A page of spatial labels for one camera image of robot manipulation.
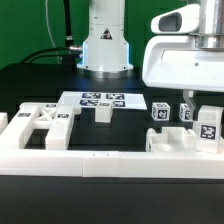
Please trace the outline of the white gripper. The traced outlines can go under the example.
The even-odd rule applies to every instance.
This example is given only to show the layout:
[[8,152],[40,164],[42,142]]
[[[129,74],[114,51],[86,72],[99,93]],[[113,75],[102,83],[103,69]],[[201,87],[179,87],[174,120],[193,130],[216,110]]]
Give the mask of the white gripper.
[[194,91],[224,92],[224,0],[199,0],[151,21],[142,79],[149,87],[183,89],[194,115]]

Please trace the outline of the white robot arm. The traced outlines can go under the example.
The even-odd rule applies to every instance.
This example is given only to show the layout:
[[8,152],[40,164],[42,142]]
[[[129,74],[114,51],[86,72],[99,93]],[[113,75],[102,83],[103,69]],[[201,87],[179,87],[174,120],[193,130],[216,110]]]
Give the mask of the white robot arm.
[[[89,35],[80,69],[99,78],[129,71],[124,0],[90,0]],[[142,69],[146,86],[181,89],[188,105],[195,91],[224,92],[224,0],[196,0],[151,21]]]

